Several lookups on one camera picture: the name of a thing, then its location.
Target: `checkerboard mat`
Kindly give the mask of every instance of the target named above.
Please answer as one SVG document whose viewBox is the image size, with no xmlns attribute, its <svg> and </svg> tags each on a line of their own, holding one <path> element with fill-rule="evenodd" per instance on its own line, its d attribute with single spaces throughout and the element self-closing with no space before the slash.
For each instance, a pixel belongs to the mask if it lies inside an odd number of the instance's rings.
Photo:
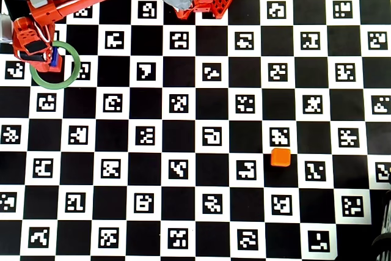
<svg viewBox="0 0 391 261">
<path fill-rule="evenodd" d="M 65 90 L 0 47 L 1 260 L 333 260 L 380 233 L 390 0 L 234 0 L 186 21 L 107 0 L 56 38 L 81 55 Z"/>
</svg>

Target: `green ring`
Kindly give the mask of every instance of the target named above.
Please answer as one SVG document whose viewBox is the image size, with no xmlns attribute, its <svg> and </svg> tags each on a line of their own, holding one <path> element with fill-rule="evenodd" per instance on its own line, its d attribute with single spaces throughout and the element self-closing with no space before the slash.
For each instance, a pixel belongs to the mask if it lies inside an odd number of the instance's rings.
<svg viewBox="0 0 391 261">
<path fill-rule="evenodd" d="M 76 79 L 78 78 L 80 68 L 81 68 L 81 63 L 80 63 L 80 56 L 76 49 L 74 49 L 70 44 L 61 42 L 61 41 L 53 41 L 53 46 L 54 47 L 59 47 L 67 50 L 73 57 L 73 60 L 75 61 L 75 67 L 73 69 L 73 72 L 71 76 L 64 82 L 57 83 L 57 84 L 52 84 L 44 81 L 37 73 L 37 70 L 30 65 L 30 73 L 32 79 L 41 87 L 44 87 L 49 90 L 60 90 L 68 87 L 70 84 L 72 84 Z"/>
</svg>

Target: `white square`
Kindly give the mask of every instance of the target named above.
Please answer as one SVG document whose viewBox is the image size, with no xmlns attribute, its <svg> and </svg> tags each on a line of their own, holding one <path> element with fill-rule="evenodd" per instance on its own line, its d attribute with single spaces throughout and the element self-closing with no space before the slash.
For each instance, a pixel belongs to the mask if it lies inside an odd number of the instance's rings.
<svg viewBox="0 0 391 261">
<path fill-rule="evenodd" d="M 296 89 L 295 96 L 297 121 L 328 122 L 331 120 L 329 89 Z"/>
<path fill-rule="evenodd" d="M 67 15 L 67 24 L 99 24 L 99 12 L 100 4 L 96 3 L 93 6 Z"/>
<path fill-rule="evenodd" d="M 97 87 L 98 85 L 98 56 L 80 55 L 81 69 L 79 77 L 70 87 Z M 72 73 L 73 57 L 65 56 L 64 76 L 69 78 Z"/>
<path fill-rule="evenodd" d="M 61 128 L 61 151 L 94 152 L 95 129 L 95 119 L 63 119 Z"/>
<path fill-rule="evenodd" d="M 293 48 L 295 57 L 327 57 L 327 26 L 299 25 L 293 26 Z"/>
<path fill-rule="evenodd" d="M 129 119 L 128 87 L 97 87 L 97 119 Z"/>
<path fill-rule="evenodd" d="M 196 26 L 163 26 L 163 56 L 195 55 Z"/>
<path fill-rule="evenodd" d="M 346 201 L 343 197 L 354 197 L 355 203 Z M 352 207 L 352 204 L 359 204 L 360 211 Z M 371 203 L 369 189 L 334 189 L 335 223 L 337 224 L 371 224 Z"/>
<path fill-rule="evenodd" d="M 4 205 L 0 206 L 0 220 L 22 220 L 24 185 L 0 185 L 0 203 Z"/>
<path fill-rule="evenodd" d="M 28 151 L 24 184 L 28 186 L 60 185 L 61 152 Z"/>
<path fill-rule="evenodd" d="M 139 138 L 140 133 L 136 133 L 138 127 L 146 127 L 152 130 L 153 133 L 153 144 L 149 144 L 148 133 L 145 133 L 143 138 L 144 143 L 136 140 L 136 136 Z M 141 153 L 161 153 L 162 150 L 162 137 L 163 137 L 163 123 L 160 119 L 131 119 L 129 120 L 129 151 L 141 152 Z"/>
<path fill-rule="evenodd" d="M 364 89 L 364 110 L 366 122 L 390 122 L 391 89 Z"/>
<path fill-rule="evenodd" d="M 294 89 L 293 56 L 263 56 L 261 58 L 261 81 L 264 89 Z"/>
<path fill-rule="evenodd" d="M 196 221 L 230 221 L 229 187 L 196 186 L 195 194 Z"/>
<path fill-rule="evenodd" d="M 161 220 L 161 187 L 128 186 L 126 220 Z"/>
<path fill-rule="evenodd" d="M 244 240 L 238 239 L 239 232 L 248 232 L 248 238 Z M 230 244 L 232 258 L 265 258 L 266 257 L 266 237 L 265 237 L 265 223 L 264 222 L 230 222 Z M 242 249 L 244 245 L 250 245 L 250 241 L 258 241 L 257 250 Z"/>
<path fill-rule="evenodd" d="M 261 120 L 262 89 L 229 88 L 228 117 L 230 120 Z"/>
<path fill-rule="evenodd" d="M 260 26 L 228 26 L 228 55 L 230 57 L 260 57 Z"/>
<path fill-rule="evenodd" d="M 196 154 L 162 153 L 161 186 L 196 186 Z"/>
<path fill-rule="evenodd" d="M 365 122 L 331 121 L 331 150 L 334 155 L 366 155 L 367 154 L 367 129 Z M 358 129 L 358 138 L 354 133 Z"/>
<path fill-rule="evenodd" d="M 299 188 L 332 189 L 334 174 L 331 154 L 298 154 Z"/>
<path fill-rule="evenodd" d="M 316 234 L 316 243 L 309 243 L 310 232 L 328 232 L 329 238 L 324 242 L 321 234 Z M 326 223 L 300 223 L 301 257 L 313 260 L 334 260 L 337 258 L 337 226 Z"/>
<path fill-rule="evenodd" d="M 92 220 L 93 186 L 61 185 L 58 220 Z"/>
<path fill-rule="evenodd" d="M 128 161 L 128 152 L 95 152 L 93 185 L 127 186 Z"/>
<path fill-rule="evenodd" d="M 91 256 L 125 256 L 126 227 L 125 220 L 93 220 Z"/>
<path fill-rule="evenodd" d="M 129 56 L 131 49 L 131 28 L 127 24 L 100 24 L 98 55 Z"/>
<path fill-rule="evenodd" d="M 130 87 L 162 88 L 163 87 L 163 57 L 162 56 L 131 56 Z"/>
<path fill-rule="evenodd" d="M 20 127 L 21 133 L 18 134 L 18 130 L 14 129 L 12 126 L 16 126 L 18 129 Z M 2 144 L 0 141 L 0 151 L 27 151 L 27 142 L 29 138 L 29 119 L 0 118 L 0 136 L 4 136 L 3 138 L 0 138 L 1 140 L 10 141 L 6 144 Z"/>
<path fill-rule="evenodd" d="M 225 12 L 222 18 L 203 18 L 204 14 L 201 12 L 195 13 L 196 26 L 228 26 L 228 12 Z"/>
<path fill-rule="evenodd" d="M 298 188 L 264 188 L 265 222 L 300 223 Z"/>
<path fill-rule="evenodd" d="M 389 57 L 391 55 L 391 25 L 389 24 L 366 24 L 360 27 L 361 56 L 362 57 Z M 378 46 L 387 44 L 387 49 L 378 49 Z"/>
<path fill-rule="evenodd" d="M 14 55 L 0 54 L 0 85 L 30 87 L 30 65 L 20 61 Z"/>
<path fill-rule="evenodd" d="M 228 57 L 196 56 L 195 73 L 196 88 L 228 88 Z"/>
<path fill-rule="evenodd" d="M 229 162 L 231 187 L 263 187 L 264 183 L 262 154 L 230 153 Z"/>
<path fill-rule="evenodd" d="M 30 87 L 31 119 L 62 119 L 64 111 L 64 89 L 48 90 Z"/>
<path fill-rule="evenodd" d="M 262 26 L 293 25 L 293 0 L 260 1 Z"/>
<path fill-rule="evenodd" d="M 162 113 L 164 120 L 195 120 L 196 89 L 190 87 L 163 88 Z"/>
<path fill-rule="evenodd" d="M 131 24 L 163 25 L 163 0 L 132 0 Z"/>
<path fill-rule="evenodd" d="M 288 148 L 292 154 L 298 152 L 297 128 L 294 120 L 263 120 L 262 138 L 263 153 L 271 153 L 274 148 Z"/>
<path fill-rule="evenodd" d="M 176 239 L 175 246 L 178 246 L 178 249 L 169 248 L 169 240 L 171 239 Z M 161 221 L 160 222 L 160 256 L 195 257 L 196 256 L 195 254 L 196 254 L 196 222 L 195 221 Z"/>
<path fill-rule="evenodd" d="M 326 23 L 329 26 L 359 26 L 360 0 L 326 0 Z"/>
<path fill-rule="evenodd" d="M 370 189 L 390 189 L 391 155 L 368 155 Z"/>
<path fill-rule="evenodd" d="M 330 89 L 362 89 L 362 58 L 360 56 L 329 56 Z"/>
<path fill-rule="evenodd" d="M 33 244 L 45 244 L 47 248 L 29 248 L 29 231 L 30 228 L 41 227 L 42 233 L 40 235 L 35 233 L 32 235 Z M 25 219 L 22 222 L 22 232 L 20 241 L 20 256 L 54 256 L 56 255 L 56 243 L 57 243 L 57 220 L 40 220 L 40 219 Z"/>
<path fill-rule="evenodd" d="M 229 153 L 228 120 L 196 120 L 195 152 L 196 153 Z"/>
</svg>

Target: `black square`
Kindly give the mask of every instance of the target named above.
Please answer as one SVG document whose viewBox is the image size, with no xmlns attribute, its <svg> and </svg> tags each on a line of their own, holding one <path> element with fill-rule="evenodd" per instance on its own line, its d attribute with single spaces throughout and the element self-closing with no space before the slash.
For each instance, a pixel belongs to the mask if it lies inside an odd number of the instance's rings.
<svg viewBox="0 0 391 261">
<path fill-rule="evenodd" d="M 230 57 L 230 87 L 261 87 L 261 59 L 259 57 Z"/>
<path fill-rule="evenodd" d="M 21 135 L 21 125 L 2 125 L 0 144 L 20 145 Z"/>
<path fill-rule="evenodd" d="M 98 26 L 67 25 L 67 43 L 72 44 L 79 55 L 98 55 Z"/>
<path fill-rule="evenodd" d="M 300 221 L 335 223 L 333 189 L 300 189 Z"/>
<path fill-rule="evenodd" d="M 194 57 L 164 57 L 164 87 L 195 87 L 196 59 Z"/>
<path fill-rule="evenodd" d="M 298 153 L 331 154 L 329 122 L 297 122 Z"/>
<path fill-rule="evenodd" d="M 98 87 L 129 87 L 129 64 L 129 56 L 99 56 Z"/>
<path fill-rule="evenodd" d="M 57 219 L 58 192 L 58 186 L 26 186 L 23 219 Z"/>
<path fill-rule="evenodd" d="M 93 153 L 61 153 L 61 185 L 92 185 L 92 182 Z"/>
<path fill-rule="evenodd" d="M 197 56 L 227 56 L 228 30 L 226 26 L 196 26 Z"/>
<path fill-rule="evenodd" d="M 64 118 L 94 119 L 96 88 L 68 87 L 64 90 Z"/>
<path fill-rule="evenodd" d="M 129 185 L 159 186 L 160 174 L 160 153 L 129 153 Z"/>
<path fill-rule="evenodd" d="M 127 120 L 97 120 L 96 151 L 128 151 Z"/>
<path fill-rule="evenodd" d="M 301 258 L 299 223 L 266 223 L 265 231 L 267 258 Z"/>
<path fill-rule="evenodd" d="M 293 56 L 293 27 L 262 26 L 261 55 Z"/>
<path fill-rule="evenodd" d="M 132 26 L 131 55 L 163 55 L 163 26 Z"/>
<path fill-rule="evenodd" d="M 126 219 L 126 187 L 94 186 L 92 219 Z"/>
<path fill-rule="evenodd" d="M 161 119 L 161 88 L 130 88 L 130 119 Z"/>
<path fill-rule="evenodd" d="M 391 24 L 390 0 L 360 0 L 361 24 Z"/>
<path fill-rule="evenodd" d="M 29 92 L 29 87 L 0 87 L 0 117 L 29 117 Z"/>
<path fill-rule="evenodd" d="M 56 255 L 89 255 L 90 239 L 91 221 L 58 221 Z"/>
<path fill-rule="evenodd" d="M 159 256 L 160 221 L 128 221 L 126 255 Z"/>
<path fill-rule="evenodd" d="M 262 94 L 263 120 L 295 120 L 293 89 L 262 89 Z"/>
<path fill-rule="evenodd" d="M 196 89 L 197 119 L 228 119 L 228 89 Z"/>
<path fill-rule="evenodd" d="M 270 154 L 263 154 L 263 162 L 271 162 Z M 276 188 L 297 188 L 298 184 L 298 158 L 297 155 L 291 155 L 291 165 L 281 169 L 271 164 L 263 165 L 265 186 Z"/>
<path fill-rule="evenodd" d="M 1 255 L 20 254 L 21 230 L 22 230 L 22 220 L 0 221 L 0 254 Z"/>
<path fill-rule="evenodd" d="M 361 56 L 360 26 L 327 26 L 329 56 Z"/>
<path fill-rule="evenodd" d="M 263 203 L 263 188 L 230 188 L 230 220 L 263 222 Z"/>
<path fill-rule="evenodd" d="M 30 119 L 28 144 L 28 150 L 31 151 L 59 151 L 61 120 Z"/>
<path fill-rule="evenodd" d="M 30 227 L 28 248 L 45 249 L 49 247 L 50 227 Z"/>
<path fill-rule="evenodd" d="M 293 0 L 294 24 L 326 24 L 326 0 Z"/>
<path fill-rule="evenodd" d="M 156 81 L 156 62 L 138 62 L 137 80 Z"/>
<path fill-rule="evenodd" d="M 364 120 L 364 95 L 362 90 L 331 89 L 331 120 Z"/>
<path fill-rule="evenodd" d="M 228 154 L 196 154 L 197 186 L 229 186 Z"/>
<path fill-rule="evenodd" d="M 368 163 L 366 156 L 334 155 L 334 188 L 369 189 Z"/>
<path fill-rule="evenodd" d="M 391 154 L 388 135 L 391 131 L 389 122 L 367 122 L 368 154 Z"/>
<path fill-rule="evenodd" d="M 296 57 L 294 64 L 297 88 L 329 87 L 326 57 Z"/>
<path fill-rule="evenodd" d="M 194 152 L 193 120 L 163 120 L 163 152 Z"/>
<path fill-rule="evenodd" d="M 262 153 L 262 123 L 230 121 L 231 153 Z"/>
<path fill-rule="evenodd" d="M 389 57 L 363 57 L 364 88 L 391 88 Z"/>
<path fill-rule="evenodd" d="M 243 24 L 247 26 L 259 25 L 260 24 L 259 0 L 233 0 L 228 9 L 228 24 L 229 25 Z"/>
<path fill-rule="evenodd" d="M 189 229 L 168 229 L 168 249 L 188 249 Z"/>
<path fill-rule="evenodd" d="M 194 188 L 162 187 L 161 219 L 194 220 Z"/>
<path fill-rule="evenodd" d="M 195 223 L 196 256 L 229 257 L 230 224 L 229 222 Z"/>
</svg>

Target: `orange cube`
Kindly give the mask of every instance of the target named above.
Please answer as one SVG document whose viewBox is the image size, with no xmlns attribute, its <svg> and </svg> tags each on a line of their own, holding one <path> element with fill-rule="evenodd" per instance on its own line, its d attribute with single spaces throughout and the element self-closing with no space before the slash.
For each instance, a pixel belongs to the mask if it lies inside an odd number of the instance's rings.
<svg viewBox="0 0 391 261">
<path fill-rule="evenodd" d="M 274 148 L 271 151 L 271 165 L 281 167 L 287 167 L 291 165 L 291 150 Z"/>
</svg>

